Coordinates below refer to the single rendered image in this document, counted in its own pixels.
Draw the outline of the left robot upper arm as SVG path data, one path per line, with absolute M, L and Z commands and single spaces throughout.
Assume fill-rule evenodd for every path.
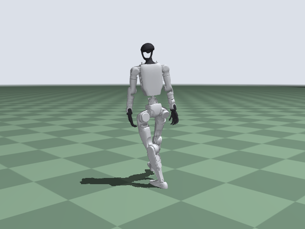
M 136 84 L 137 84 L 137 75 L 140 73 L 140 66 L 132 67 L 130 70 L 130 89 L 131 94 L 135 94 L 137 92 Z

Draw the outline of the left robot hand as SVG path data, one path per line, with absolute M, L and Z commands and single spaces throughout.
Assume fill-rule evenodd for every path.
M 137 127 L 136 125 L 133 124 L 133 121 L 132 121 L 132 110 L 131 110 L 131 108 L 128 109 L 127 115 L 128 115 L 128 119 L 129 119 L 131 125 L 132 125 L 133 127 Z

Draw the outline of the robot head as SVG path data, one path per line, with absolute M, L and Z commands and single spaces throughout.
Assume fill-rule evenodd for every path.
M 154 50 L 154 46 L 151 43 L 145 43 L 141 47 L 142 57 L 146 60 L 145 64 L 155 64 L 155 62 L 153 62 L 153 60 L 152 60 L 153 50 Z M 147 52 L 147 53 L 151 52 L 151 56 L 149 58 L 145 58 L 144 55 L 143 55 L 143 52 Z

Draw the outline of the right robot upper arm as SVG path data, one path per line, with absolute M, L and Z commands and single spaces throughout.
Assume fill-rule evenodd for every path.
M 162 72 L 163 72 L 163 80 L 165 82 L 165 85 L 163 86 L 163 89 L 165 92 L 171 91 L 171 79 L 170 79 L 170 73 L 169 73 L 169 66 L 166 64 L 161 64 L 162 66 Z

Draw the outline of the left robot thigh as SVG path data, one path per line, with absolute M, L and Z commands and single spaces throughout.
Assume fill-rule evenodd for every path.
M 149 110 L 141 111 L 137 115 L 137 125 L 138 125 L 139 134 L 146 150 L 149 146 L 152 146 L 155 150 L 155 154 L 157 154 L 159 152 L 159 147 L 156 144 L 152 143 L 151 130 L 148 124 L 149 120 L 150 120 Z

